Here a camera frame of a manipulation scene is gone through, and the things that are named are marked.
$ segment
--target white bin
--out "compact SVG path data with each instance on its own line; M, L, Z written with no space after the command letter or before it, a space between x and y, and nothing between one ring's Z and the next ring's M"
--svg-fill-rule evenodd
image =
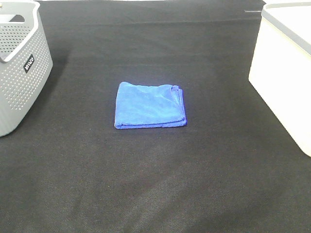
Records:
M267 4L249 81L311 156L311 2Z
M0 15L24 18L0 22L0 136L18 126L52 68L39 6L31 0L0 1Z

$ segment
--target black tablecloth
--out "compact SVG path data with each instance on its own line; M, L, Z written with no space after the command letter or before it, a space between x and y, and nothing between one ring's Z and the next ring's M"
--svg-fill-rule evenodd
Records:
M54 67L0 138L0 232L311 232L311 158L248 81L262 6L42 2ZM179 85L188 125L116 130L122 81Z

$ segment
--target folded towel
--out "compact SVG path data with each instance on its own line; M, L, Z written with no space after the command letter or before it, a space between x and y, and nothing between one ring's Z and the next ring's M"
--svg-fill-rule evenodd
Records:
M186 125L183 91L179 86L136 86L122 82L116 100L117 129Z

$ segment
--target perforated basket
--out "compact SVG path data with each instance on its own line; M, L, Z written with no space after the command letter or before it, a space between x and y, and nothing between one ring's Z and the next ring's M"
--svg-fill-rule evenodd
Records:
M0 15L24 18L24 22L0 21L0 136L18 126L52 68L39 6L31 0L0 1Z

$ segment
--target basket label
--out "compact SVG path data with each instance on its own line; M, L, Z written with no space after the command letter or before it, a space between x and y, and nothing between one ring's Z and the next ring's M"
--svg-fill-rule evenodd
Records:
M30 57L28 58L28 61L24 65L24 70L25 70L26 74L28 73L28 71L30 70L30 68L31 68L31 66L33 65L34 62L35 62L35 58L31 54Z

